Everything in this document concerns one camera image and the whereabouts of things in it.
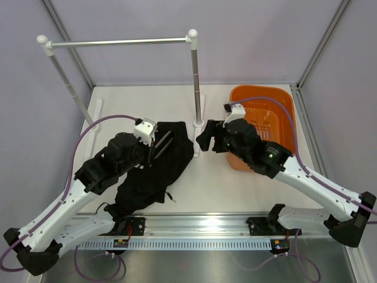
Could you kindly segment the black shorts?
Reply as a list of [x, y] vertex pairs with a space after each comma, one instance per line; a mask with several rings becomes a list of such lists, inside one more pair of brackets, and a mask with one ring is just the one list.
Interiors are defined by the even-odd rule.
[[150, 167], [130, 170], [118, 187], [114, 208], [121, 216], [145, 209], [155, 202], [164, 203], [167, 187], [182, 175], [193, 159], [194, 146], [188, 137], [186, 123], [157, 123], [157, 141], [168, 131], [171, 131], [173, 140], [160, 157], [152, 160]]

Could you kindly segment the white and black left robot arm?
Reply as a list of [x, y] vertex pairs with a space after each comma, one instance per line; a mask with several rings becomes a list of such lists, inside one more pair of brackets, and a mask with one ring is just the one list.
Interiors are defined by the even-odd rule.
[[66, 228], [85, 205], [101, 196], [119, 178], [148, 160], [152, 134], [118, 133], [93, 158], [85, 161], [74, 179], [43, 212], [21, 228], [9, 228], [4, 239], [15, 251], [22, 269], [33, 276], [51, 269], [73, 245], [92, 236], [122, 234], [127, 221], [119, 215], [102, 213], [84, 222], [83, 228]]

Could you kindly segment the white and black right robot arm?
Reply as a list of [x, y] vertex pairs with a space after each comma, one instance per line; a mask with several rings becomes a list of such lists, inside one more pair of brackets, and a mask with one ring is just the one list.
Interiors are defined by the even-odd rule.
[[279, 143], [262, 140], [254, 125], [245, 119], [229, 123], [209, 120], [196, 141], [202, 151], [229, 152], [255, 173], [287, 184], [321, 205], [321, 209], [275, 205], [267, 219], [271, 233], [280, 234], [285, 229], [328, 231], [345, 246], [359, 246], [375, 195], [345, 189], [310, 169]]

